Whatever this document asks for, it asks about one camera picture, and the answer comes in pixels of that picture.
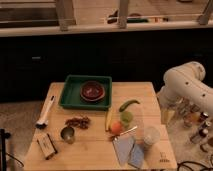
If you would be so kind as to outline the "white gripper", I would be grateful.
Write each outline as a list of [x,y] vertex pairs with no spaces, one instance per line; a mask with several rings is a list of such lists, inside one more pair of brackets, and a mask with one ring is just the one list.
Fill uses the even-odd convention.
[[[176,103],[180,100],[180,96],[175,93],[171,88],[167,86],[163,86],[160,91],[157,93],[157,99],[161,108],[161,122],[162,124],[167,124],[168,121],[168,109],[172,108],[176,105]],[[175,116],[176,111],[169,111],[169,122]]]

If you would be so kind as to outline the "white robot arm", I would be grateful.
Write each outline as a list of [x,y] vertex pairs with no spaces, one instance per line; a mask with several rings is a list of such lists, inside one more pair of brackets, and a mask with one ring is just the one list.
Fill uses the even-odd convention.
[[191,61],[168,69],[157,93],[161,122],[167,124],[175,113],[206,112],[213,116],[213,88],[203,83],[204,66]]

